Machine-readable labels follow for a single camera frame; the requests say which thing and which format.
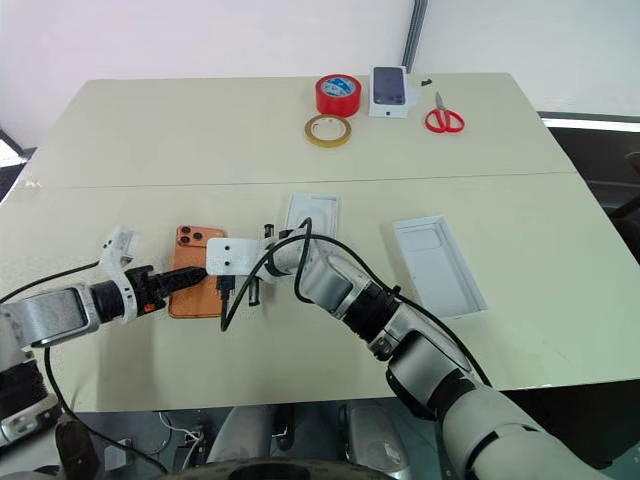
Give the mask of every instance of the white bracket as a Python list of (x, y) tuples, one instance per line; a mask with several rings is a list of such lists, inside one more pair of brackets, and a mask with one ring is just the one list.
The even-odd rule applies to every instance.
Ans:
[[(207, 242), (207, 273), (246, 277), (275, 242), (274, 237), (262, 240), (211, 238)], [(286, 278), (274, 277), (264, 266), (258, 270), (257, 277), (267, 283), (275, 283), (281, 278)]]
[(102, 245), (99, 266), (110, 280), (118, 286), (124, 303), (124, 315), (117, 317), (120, 323), (129, 323), (138, 317), (138, 303), (131, 282), (124, 274), (124, 267), (133, 260), (133, 251), (139, 235), (122, 225), (118, 225)]

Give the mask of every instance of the smartphone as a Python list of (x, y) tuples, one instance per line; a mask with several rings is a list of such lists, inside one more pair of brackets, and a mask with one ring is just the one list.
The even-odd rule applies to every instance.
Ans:
[(373, 101), (380, 105), (404, 105), (404, 75), (399, 67), (374, 67)]
[(369, 116), (407, 118), (407, 71), (400, 67), (372, 67), (369, 75)]
[[(170, 268), (204, 267), (207, 259), (207, 241), (226, 237), (218, 228), (180, 225), (176, 229), (176, 245)], [(178, 290), (169, 297), (169, 315), (173, 318), (219, 317), (222, 302), (216, 291), (216, 277), (208, 276), (202, 283)]]

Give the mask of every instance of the scissors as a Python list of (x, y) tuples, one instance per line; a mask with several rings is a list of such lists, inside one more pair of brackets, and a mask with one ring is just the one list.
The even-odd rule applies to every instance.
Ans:
[(453, 110), (448, 110), (442, 103), (440, 93), (436, 92), (436, 108), (427, 113), (424, 119), (426, 127), (435, 133), (458, 133), (464, 128), (464, 120)]

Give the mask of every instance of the black cable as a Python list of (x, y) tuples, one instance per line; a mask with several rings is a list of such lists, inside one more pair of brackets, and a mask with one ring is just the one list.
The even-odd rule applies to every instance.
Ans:
[(114, 447), (116, 447), (116, 448), (118, 448), (120, 450), (123, 450), (125, 452), (129, 452), (129, 453), (133, 453), (134, 455), (137, 455), (138, 457), (140, 457), (145, 462), (148, 462), (148, 463), (152, 464), (154, 467), (156, 467), (158, 470), (160, 470), (165, 475), (169, 473), (169, 471), (165, 468), (164, 465), (162, 465), (159, 461), (151, 458), (146, 453), (143, 453), (143, 452), (141, 452), (140, 450), (138, 450), (136, 448), (128, 447), (126, 445), (122, 445), (121, 443), (116, 442), (115, 440), (113, 440), (113, 439), (107, 437), (106, 435), (98, 432), (97, 430), (94, 430), (89, 425), (87, 425), (82, 420), (80, 420), (80, 418), (78, 418), (78, 416), (73, 412), (73, 410), (71, 410), (71, 408), (67, 404), (67, 401), (62, 396), (62, 392), (60, 391), (60, 387), (58, 386), (58, 383), (56, 382), (56, 379), (53, 376), (53, 370), (51, 368), (51, 349), (50, 349), (50, 347), (46, 347), (44, 349), (44, 369), (45, 369), (45, 372), (47, 373), (47, 379), (49, 380), (49, 383), (51, 384), (51, 388), (53, 388), (53, 391), (55, 392), (56, 396), (58, 397), (58, 401), (60, 402), (60, 405), (62, 406), (64, 411), (67, 412), (67, 415), (69, 415), (72, 419), (74, 419), (75, 421), (77, 421), (78, 423), (83, 425), (87, 430), (89, 430), (89, 432), (91, 432), (96, 437), (101, 438), (105, 442), (113, 445)]
[(296, 269), (296, 279), (293, 282), (293, 293), (296, 294), (296, 298), (302, 303), (313, 303), (311, 300), (300, 293), (300, 280), (302, 279), (302, 271), (304, 270), (304, 266), (307, 263), (307, 257), (309, 256), (309, 247), (311, 247), (311, 217), (305, 218), (304, 222), (302, 222), (298, 228), (302, 228), (305, 226), (307, 227), (307, 230), (304, 233), (304, 245), (302, 246), (300, 262), (298, 262), (298, 268)]
[[(168, 420), (168, 419), (165, 419), (165, 420), (167, 420), (167, 423), (170, 426), (173, 426), (173, 425), (171, 425), (171, 421), (170, 420)], [(169, 435), (167, 435), (167, 438), (165, 438), (162, 441), (162, 443), (160, 444), (160, 446), (158, 448), (156, 448), (155, 450), (153, 450), (151, 452), (145, 452), (141, 448), (139, 448), (139, 450), (142, 453), (144, 453), (145, 455), (149, 455), (150, 457), (153, 456), (153, 455), (159, 455), (160, 453), (164, 452), (167, 449), (167, 447), (169, 446), (169, 444), (171, 443), (171, 438), (173, 437), (173, 430), (171, 430), (170, 428), (167, 428), (167, 430), (169, 431)]]
[(400, 295), (400, 294), (398, 294), (398, 298), (402, 302), (404, 302), (407, 305), (409, 305), (414, 310), (417, 310), (420, 313), (422, 313), (423, 315), (425, 315), (426, 317), (429, 317), (433, 321), (433, 323), (435, 323), (442, 330), (444, 330), (444, 332), (447, 335), (449, 335), (451, 337), (451, 339), (456, 343), (456, 345), (458, 346), (460, 351), (464, 354), (464, 356), (467, 357), (467, 360), (469, 360), (469, 363), (473, 366), (474, 370), (476, 371), (476, 373), (480, 377), (480, 380), (482, 380), (482, 383), (484, 383), (487, 387), (492, 387), (493, 386), (493, 385), (491, 385), (491, 381), (489, 381), (489, 377), (487, 377), (487, 374), (484, 373), (484, 370), (482, 369), (482, 367), (480, 366), (480, 364), (478, 363), (476, 358), (469, 351), (469, 349), (462, 342), (462, 340), (460, 340), (460, 338), (455, 333), (453, 333), (453, 330), (451, 330), (442, 320), (440, 320), (438, 317), (436, 317), (433, 313), (431, 313), (426, 308), (421, 307), (420, 305), (415, 303), (413, 300), (409, 300), (407, 297), (405, 297), (404, 295)]
[(89, 263), (89, 264), (83, 265), (81, 267), (72, 268), (71, 270), (65, 270), (64, 272), (54, 273), (53, 275), (49, 275), (48, 277), (39, 278), (38, 280), (35, 280), (35, 281), (31, 282), (31, 283), (27, 283), (26, 285), (23, 285), (22, 287), (14, 290), (9, 295), (5, 295), (3, 298), (0, 299), (0, 303), (4, 303), (7, 300), (15, 297), (19, 293), (22, 293), (25, 290), (29, 290), (30, 288), (38, 286), (41, 283), (45, 283), (45, 282), (48, 282), (50, 280), (55, 280), (56, 278), (64, 277), (66, 275), (71, 275), (72, 273), (81, 272), (82, 270), (89, 270), (90, 268), (97, 267), (98, 263), (99, 262)]
[[(45, 282), (48, 282), (48, 281), (51, 281), (51, 280), (55, 280), (56, 278), (64, 277), (64, 276), (67, 276), (67, 275), (71, 275), (73, 273), (81, 272), (83, 270), (89, 270), (90, 268), (97, 267), (99, 263), (100, 262), (93, 262), (93, 263), (89, 263), (87, 265), (82, 265), (81, 267), (72, 268), (70, 270), (65, 270), (64, 272), (54, 273), (53, 275), (49, 275), (47, 277), (39, 278), (38, 280), (35, 280), (35, 281), (31, 282), (31, 283), (23, 285), (22, 287), (14, 290), (13, 292), (9, 293), (8, 295), (5, 295), (4, 297), (2, 297), (2, 299), (0, 299), (0, 304), (5, 303), (7, 300), (15, 297), (16, 295), (24, 292), (25, 290), (28, 290), (30, 288), (33, 288), (33, 287), (38, 286), (38, 285), (40, 285), (42, 283), (45, 283)], [(116, 442), (115, 440), (110, 439), (106, 435), (103, 435), (102, 433), (92, 429), (86, 423), (84, 423), (82, 420), (80, 420), (75, 413), (73, 413), (71, 411), (71, 409), (69, 408), (69, 405), (67, 404), (67, 402), (65, 401), (64, 397), (62, 396), (62, 392), (60, 392), (60, 388), (58, 387), (58, 384), (56, 383), (55, 378), (53, 377), (53, 371), (51, 369), (51, 353), (50, 353), (49, 348), (50, 347), (47, 347), (47, 348), (44, 349), (44, 368), (45, 368), (45, 371), (46, 371), (46, 374), (47, 374), (47, 378), (49, 379), (49, 383), (51, 384), (51, 387), (53, 388), (53, 391), (55, 392), (56, 396), (58, 397), (58, 401), (60, 402), (60, 405), (62, 405), (62, 408), (67, 412), (67, 414), (71, 418), (73, 418), (74, 420), (76, 420), (77, 422), (82, 424), (92, 434), (94, 434), (97, 437), (102, 438), (104, 441), (110, 443), (114, 447), (119, 448), (120, 450), (131, 452), (134, 455), (138, 455), (143, 460), (145, 460), (147, 462), (150, 462), (154, 466), (159, 468), (162, 471), (163, 474), (169, 473), (168, 470), (164, 467), (164, 465), (162, 465), (160, 462), (154, 460), (150, 456), (146, 455), (145, 453), (143, 453), (143, 452), (141, 452), (141, 451), (139, 451), (139, 450), (137, 450), (137, 449), (135, 449), (133, 447), (127, 447), (126, 445), (122, 445), (122, 444)]]
[[(309, 237), (311, 239), (314, 239), (314, 240), (322, 240), (324, 242), (331, 243), (333, 245), (336, 245), (337, 247), (340, 247), (343, 251), (347, 252), (349, 254), (349, 256), (351, 256), (351, 258), (353, 258), (360, 265), (360, 267), (365, 271), (365, 273), (367, 275), (369, 275), (369, 277), (371, 277), (371, 279), (375, 283), (377, 283), (380, 286), (380, 288), (382, 288), (383, 290), (385, 290), (387, 292), (392, 292), (393, 291), (392, 288), (390, 288), (386, 283), (384, 283), (373, 272), (373, 270), (371, 270), (369, 265), (367, 265), (367, 263), (356, 252), (354, 252), (350, 247), (348, 247), (344, 243), (340, 242), (339, 240), (336, 240), (335, 238), (331, 238), (331, 237), (327, 237), (325, 235), (319, 235), (319, 234), (315, 234), (315, 233), (312, 233), (311, 235), (309, 235)], [(240, 287), (240, 290), (238, 290), (238, 294), (236, 295), (236, 298), (235, 298), (235, 300), (233, 302), (233, 305), (231, 305), (231, 309), (229, 310), (229, 312), (227, 314), (226, 324), (224, 325), (224, 328), (222, 329), (222, 331), (226, 331), (226, 329), (229, 327), (229, 324), (231, 323), (231, 320), (233, 320), (233, 316), (235, 315), (236, 310), (240, 306), (240, 302), (242, 301), (242, 297), (244, 296), (245, 292), (249, 288), (249, 284), (251, 283), (251, 281), (253, 281), (253, 279), (255, 278), (256, 274), (258, 273), (258, 271), (260, 270), (262, 265), (269, 258), (271, 258), (271, 256), (275, 252), (277, 252), (278, 250), (280, 250), (284, 246), (286, 246), (286, 245), (288, 245), (290, 243), (293, 243), (293, 242), (297, 242), (299, 240), (306, 239), (306, 238), (307, 238), (307, 235), (296, 235), (294, 237), (285, 238), (284, 240), (282, 240), (277, 245), (274, 245), (273, 247), (271, 247), (267, 251), (267, 253), (265, 253), (260, 258), (260, 260), (258, 260), (258, 262), (255, 264), (255, 266), (251, 270), (251, 272), (249, 272), (249, 275), (247, 276), (245, 282)], [(406, 303), (411, 308), (419, 311), (420, 313), (422, 313), (423, 315), (425, 315), (426, 317), (431, 319), (436, 325), (438, 325), (438, 327), (440, 327), (447, 335), (449, 335), (451, 337), (451, 339), (455, 342), (455, 344), (458, 346), (460, 351), (467, 357), (467, 359), (469, 360), (469, 363), (471, 363), (471, 365), (475, 369), (476, 373), (478, 374), (478, 376), (480, 377), (482, 382), (485, 385), (487, 385), (488, 387), (492, 386), (491, 382), (489, 381), (489, 377), (486, 375), (486, 373), (484, 372), (484, 370), (482, 369), (482, 367), (480, 366), (480, 364), (478, 363), (476, 358), (473, 356), (471, 351), (469, 351), (469, 349), (462, 342), (462, 340), (460, 340), (460, 338), (447, 325), (445, 325), (442, 320), (440, 320), (438, 317), (436, 317), (433, 313), (431, 313), (426, 308), (421, 307), (420, 305), (418, 305), (417, 303), (413, 302), (412, 300), (409, 300), (408, 298), (404, 297), (403, 295), (397, 294), (396, 296), (400, 301)]]
[(227, 321), (227, 310), (229, 308), (229, 299), (228, 298), (223, 298), (221, 300), (221, 306), (220, 306), (220, 325), (222, 328), (222, 325), (229, 325), (229, 322)]

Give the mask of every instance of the white wall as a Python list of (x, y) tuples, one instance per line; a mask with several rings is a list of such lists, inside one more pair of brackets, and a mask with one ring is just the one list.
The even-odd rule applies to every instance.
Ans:
[[(366, 73), (412, 0), (0, 0), (0, 125), (40, 144), (91, 78)], [(431, 0), (415, 72), (509, 71), (539, 110), (640, 112), (640, 1)]]

